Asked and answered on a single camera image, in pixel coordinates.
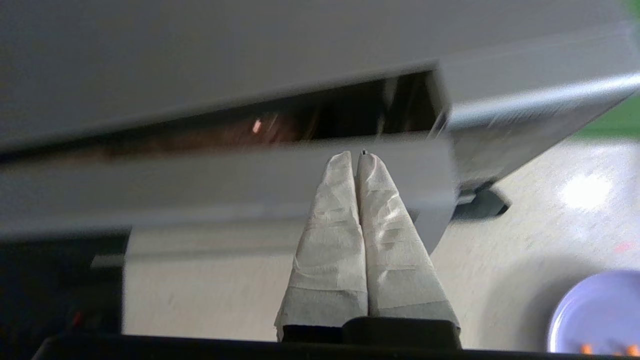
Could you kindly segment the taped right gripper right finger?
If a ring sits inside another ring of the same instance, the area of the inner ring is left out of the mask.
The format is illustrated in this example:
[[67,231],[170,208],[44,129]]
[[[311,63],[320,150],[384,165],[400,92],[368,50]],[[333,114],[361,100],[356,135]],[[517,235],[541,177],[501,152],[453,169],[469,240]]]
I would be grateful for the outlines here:
[[371,317],[448,321],[460,327],[431,258],[386,164],[358,160],[357,199]]

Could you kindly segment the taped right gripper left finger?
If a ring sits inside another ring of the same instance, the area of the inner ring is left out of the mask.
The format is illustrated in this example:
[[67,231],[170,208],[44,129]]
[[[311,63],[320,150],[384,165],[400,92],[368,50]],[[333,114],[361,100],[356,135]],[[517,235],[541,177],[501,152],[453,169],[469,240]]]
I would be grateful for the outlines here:
[[295,327],[342,328],[368,315],[366,251],[352,155],[329,158],[298,241],[274,322],[277,338]]

